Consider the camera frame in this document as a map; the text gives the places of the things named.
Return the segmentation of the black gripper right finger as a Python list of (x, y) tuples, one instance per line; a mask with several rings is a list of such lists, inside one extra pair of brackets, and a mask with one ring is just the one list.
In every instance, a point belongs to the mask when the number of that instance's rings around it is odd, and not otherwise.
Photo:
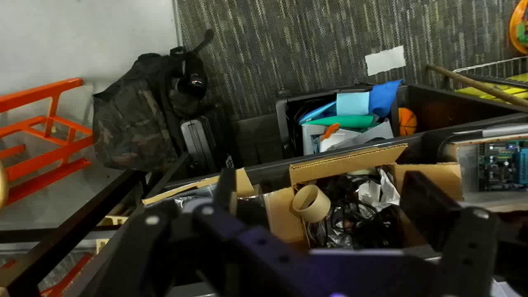
[(315, 248), (310, 262), (345, 297), (490, 297), (500, 219), (457, 206), (420, 171), (407, 171), (402, 211), (439, 252), (437, 262), (402, 248)]

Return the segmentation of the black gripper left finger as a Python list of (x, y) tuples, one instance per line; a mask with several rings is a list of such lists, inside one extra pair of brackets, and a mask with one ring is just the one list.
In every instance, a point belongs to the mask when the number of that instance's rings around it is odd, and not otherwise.
[(94, 297), (166, 297), (191, 280), (219, 297), (307, 297), (305, 262), (264, 227), (229, 212), (234, 186), (236, 171), (224, 168), (211, 199), (133, 215)]

